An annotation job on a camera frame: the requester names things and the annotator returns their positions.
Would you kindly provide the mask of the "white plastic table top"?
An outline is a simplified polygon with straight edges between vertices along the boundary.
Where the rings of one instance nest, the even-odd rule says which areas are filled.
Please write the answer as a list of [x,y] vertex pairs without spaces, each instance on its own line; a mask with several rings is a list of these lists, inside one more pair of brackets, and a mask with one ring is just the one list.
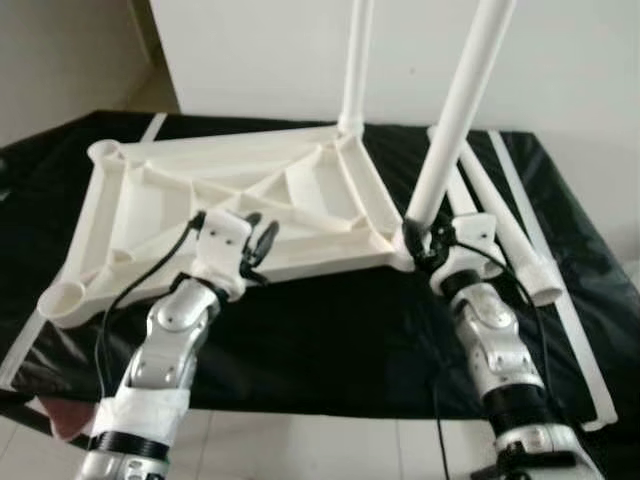
[[259,266],[270,283],[393,266],[402,216],[355,134],[329,127],[119,143],[88,151],[93,172],[67,260],[36,311],[76,328],[111,302],[169,291],[195,241],[165,252],[197,212],[260,212],[279,224]]

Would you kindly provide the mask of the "white plastic table leg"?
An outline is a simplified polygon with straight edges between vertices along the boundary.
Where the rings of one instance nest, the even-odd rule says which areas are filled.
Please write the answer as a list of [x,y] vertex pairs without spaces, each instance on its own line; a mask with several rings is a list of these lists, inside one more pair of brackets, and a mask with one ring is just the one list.
[[506,206],[500,201],[497,188],[492,180],[484,172],[474,150],[466,140],[462,142],[460,160],[454,166],[451,179],[449,179],[448,191],[445,197],[451,205],[456,216],[484,215],[494,221],[494,232],[485,239],[476,243],[477,247],[485,247],[486,252],[493,253],[499,262],[504,262],[502,250],[500,250],[500,214],[499,206]]
[[429,224],[448,191],[518,0],[479,0],[404,219]]
[[364,129],[367,69],[375,5],[376,0],[352,0],[343,95],[337,119],[338,131],[343,134],[357,134]]
[[500,201],[506,205],[498,207],[500,214],[500,233],[498,236],[500,247],[503,248],[504,256],[506,256],[507,265],[511,266],[512,270],[515,271],[518,284],[521,284],[527,293],[530,293],[534,305],[553,305],[564,294],[562,280],[559,280],[556,273],[554,273],[552,262],[547,257],[540,255],[532,247],[525,229],[522,228],[516,216],[512,214],[497,187],[495,187],[495,192],[500,196]]

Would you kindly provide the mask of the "pink table cover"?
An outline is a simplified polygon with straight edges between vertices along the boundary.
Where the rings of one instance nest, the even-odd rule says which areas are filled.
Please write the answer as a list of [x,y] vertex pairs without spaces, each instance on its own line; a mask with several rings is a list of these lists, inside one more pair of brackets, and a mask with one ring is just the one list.
[[38,397],[50,422],[52,436],[60,442],[72,442],[91,424],[96,415],[96,403],[56,397]]

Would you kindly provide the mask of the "black metal table leg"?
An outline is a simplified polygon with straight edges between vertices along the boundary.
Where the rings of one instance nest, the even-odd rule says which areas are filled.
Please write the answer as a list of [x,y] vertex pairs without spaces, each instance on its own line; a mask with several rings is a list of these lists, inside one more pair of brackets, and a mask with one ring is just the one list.
[[0,417],[17,422],[37,433],[54,436],[49,416],[29,406],[29,402],[33,399],[35,399],[33,396],[0,390]]

